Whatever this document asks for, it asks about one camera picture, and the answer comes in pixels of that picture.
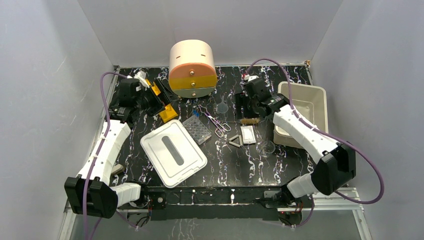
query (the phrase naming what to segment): scissors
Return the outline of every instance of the scissors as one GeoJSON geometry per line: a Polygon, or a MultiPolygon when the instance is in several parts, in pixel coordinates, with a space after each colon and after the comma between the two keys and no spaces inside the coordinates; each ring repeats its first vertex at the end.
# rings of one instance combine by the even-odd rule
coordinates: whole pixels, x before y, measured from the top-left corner
{"type": "Polygon", "coordinates": [[[206,110],[206,107],[201,105],[199,105],[199,107],[205,109],[204,112],[202,110],[200,111],[206,115],[206,117],[213,123],[213,125],[215,125],[215,134],[218,136],[218,138],[224,137],[225,132],[231,131],[231,127],[227,123],[221,124],[220,121],[216,120],[213,116],[211,116],[208,110],[206,110]]]}

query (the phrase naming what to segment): black marble surface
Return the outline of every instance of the black marble surface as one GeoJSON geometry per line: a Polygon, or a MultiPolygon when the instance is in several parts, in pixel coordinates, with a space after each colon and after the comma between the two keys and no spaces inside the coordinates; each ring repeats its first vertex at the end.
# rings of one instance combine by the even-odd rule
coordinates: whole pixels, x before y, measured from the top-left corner
{"type": "MultiPolygon", "coordinates": [[[[294,83],[310,84],[305,66],[284,66],[294,83]]],[[[235,121],[234,92],[241,87],[242,74],[245,66],[222,66],[216,68],[219,81],[212,96],[200,98],[183,98],[172,104],[178,113],[178,119],[184,122],[193,115],[196,105],[206,107],[208,112],[222,122],[227,122],[231,131],[224,137],[218,138],[215,126],[208,121],[204,114],[199,119],[212,132],[212,137],[200,145],[200,149],[207,157],[207,166],[189,177],[179,186],[190,187],[221,187],[221,186],[279,186],[290,179],[313,170],[313,161],[303,149],[276,145],[272,156],[264,158],[258,155],[256,145],[245,145],[241,148],[227,144],[227,139],[241,134],[241,124],[235,121]],[[229,106],[225,114],[215,111],[216,104],[224,96],[229,106]]],[[[168,85],[168,68],[124,68],[120,74],[134,76],[139,70],[147,73],[147,79],[160,79],[168,85]]],[[[270,91],[277,91],[278,84],[286,81],[284,73],[277,66],[255,66],[250,75],[258,75],[269,84],[270,91]]],[[[125,141],[118,155],[118,163],[126,170],[115,175],[111,185],[116,186],[130,180],[147,183],[148,186],[163,186],[161,179],[154,170],[142,146],[141,138],[164,123],[160,117],[148,117],[141,114],[139,121],[134,125],[129,138],[125,141]]],[[[272,140],[274,124],[262,120],[254,127],[256,140],[272,140]]]]}

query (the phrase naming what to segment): brown brush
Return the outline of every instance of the brown brush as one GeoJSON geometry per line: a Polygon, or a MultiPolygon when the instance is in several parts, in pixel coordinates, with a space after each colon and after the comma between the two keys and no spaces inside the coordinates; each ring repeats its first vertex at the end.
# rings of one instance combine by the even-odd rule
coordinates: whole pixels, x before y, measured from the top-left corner
{"type": "Polygon", "coordinates": [[[258,124],[260,121],[259,118],[243,118],[240,120],[241,124],[258,124]]]}

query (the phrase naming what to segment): gray round object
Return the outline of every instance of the gray round object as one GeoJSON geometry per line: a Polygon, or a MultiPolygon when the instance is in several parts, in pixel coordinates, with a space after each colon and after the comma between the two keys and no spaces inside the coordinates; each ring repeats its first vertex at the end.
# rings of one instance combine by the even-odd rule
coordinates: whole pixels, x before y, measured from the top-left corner
{"type": "Polygon", "coordinates": [[[224,102],[224,96],[222,96],[221,103],[216,105],[216,111],[220,114],[225,114],[228,111],[228,105],[224,102]]]}

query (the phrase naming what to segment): beige plastic bin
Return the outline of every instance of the beige plastic bin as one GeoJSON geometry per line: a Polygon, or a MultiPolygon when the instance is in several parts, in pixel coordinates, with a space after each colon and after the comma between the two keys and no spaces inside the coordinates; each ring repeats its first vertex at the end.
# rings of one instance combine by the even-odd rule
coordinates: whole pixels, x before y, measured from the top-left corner
{"type": "MultiPolygon", "coordinates": [[[[281,82],[278,93],[289,98],[289,85],[281,82]]],[[[324,88],[306,84],[291,84],[291,95],[296,109],[320,130],[329,132],[327,119],[327,93],[324,88]]],[[[275,126],[274,143],[302,149],[303,147],[282,128],[275,126]]]]}

